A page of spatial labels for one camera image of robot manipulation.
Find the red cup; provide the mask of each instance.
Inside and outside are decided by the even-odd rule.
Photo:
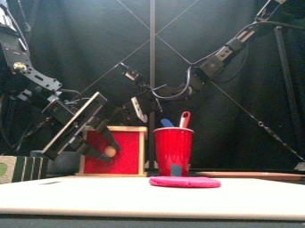
[[[187,176],[192,130],[180,127],[162,127],[154,133],[159,175]]]

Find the pink cloth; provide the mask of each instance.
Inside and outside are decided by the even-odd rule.
[[[151,176],[148,183],[155,186],[176,188],[218,188],[220,182],[210,177]]]

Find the table surface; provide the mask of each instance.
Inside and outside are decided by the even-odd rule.
[[[67,176],[0,185],[0,214],[305,221],[305,185],[218,178],[222,187],[156,187],[148,177]]]

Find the wooden box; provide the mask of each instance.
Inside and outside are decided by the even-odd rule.
[[[81,156],[80,171],[76,175],[145,176],[147,128],[143,126],[108,126],[108,129],[121,150],[113,155],[112,162]],[[83,137],[100,152],[108,148],[109,143],[88,126],[83,129]]]

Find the black backdrop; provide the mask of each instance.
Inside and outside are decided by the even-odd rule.
[[[84,97],[99,91],[120,106],[137,93],[136,86],[115,67],[120,61],[141,73],[152,86],[179,86],[190,64],[222,47],[254,21],[266,1],[26,0],[21,3],[32,25],[26,38],[36,69]],[[10,4],[10,11],[21,21],[17,4],[13,1]],[[273,20],[286,18],[287,14],[278,12]],[[303,25],[302,20],[291,19],[289,23]],[[289,29],[283,37],[295,83],[293,93],[303,118],[303,32]],[[303,145],[295,140],[273,28],[258,32],[214,83],[299,151]],[[191,112],[190,128],[195,132],[191,167],[266,170],[293,169],[297,165],[297,157],[211,83],[187,101],[163,104],[155,127],[162,118],[178,124],[184,110]],[[17,102],[9,131],[12,141],[36,112]],[[38,150],[51,135],[49,129],[40,129],[24,143],[21,153]]]

